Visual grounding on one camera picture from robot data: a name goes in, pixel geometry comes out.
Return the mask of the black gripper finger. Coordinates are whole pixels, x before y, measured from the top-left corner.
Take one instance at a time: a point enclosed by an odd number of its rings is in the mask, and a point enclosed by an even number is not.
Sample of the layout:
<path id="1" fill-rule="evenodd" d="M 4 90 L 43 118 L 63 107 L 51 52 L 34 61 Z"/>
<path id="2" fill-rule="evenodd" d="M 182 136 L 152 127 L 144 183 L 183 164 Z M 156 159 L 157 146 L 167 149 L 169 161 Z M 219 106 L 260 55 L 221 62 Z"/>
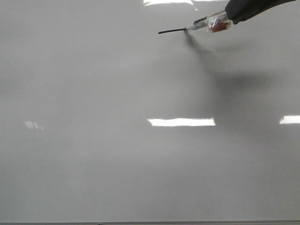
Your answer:
<path id="1" fill-rule="evenodd" d="M 252 17 L 281 4 L 293 0 L 230 0 L 225 12 L 234 25 L 244 22 Z"/>

